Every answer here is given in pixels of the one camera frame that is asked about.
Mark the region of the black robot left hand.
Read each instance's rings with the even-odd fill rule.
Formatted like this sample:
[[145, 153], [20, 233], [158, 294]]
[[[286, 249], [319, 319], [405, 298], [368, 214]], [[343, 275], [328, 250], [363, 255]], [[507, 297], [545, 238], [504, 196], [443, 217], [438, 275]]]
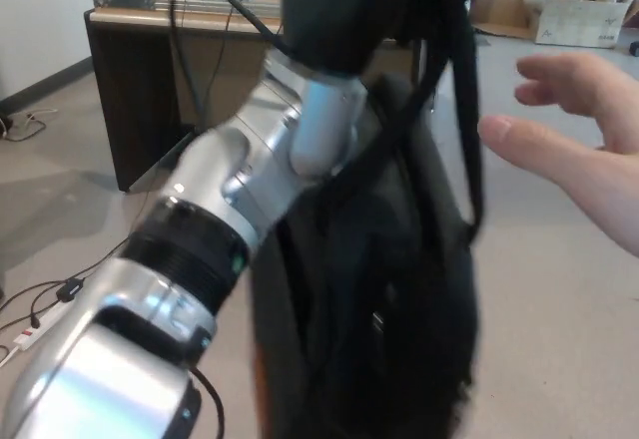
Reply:
[[466, 0], [281, 0], [291, 57], [316, 71], [358, 76], [386, 39], [428, 40]]

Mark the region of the person's bare hand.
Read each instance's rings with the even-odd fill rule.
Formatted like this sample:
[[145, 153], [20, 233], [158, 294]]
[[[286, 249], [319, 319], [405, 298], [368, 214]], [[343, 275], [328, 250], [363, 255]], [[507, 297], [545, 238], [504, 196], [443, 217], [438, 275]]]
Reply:
[[483, 144], [502, 160], [553, 183], [611, 240], [638, 253], [638, 82], [603, 58], [585, 53], [519, 59], [524, 83], [515, 99], [557, 106], [595, 121], [601, 147], [589, 148], [532, 120], [480, 119]]

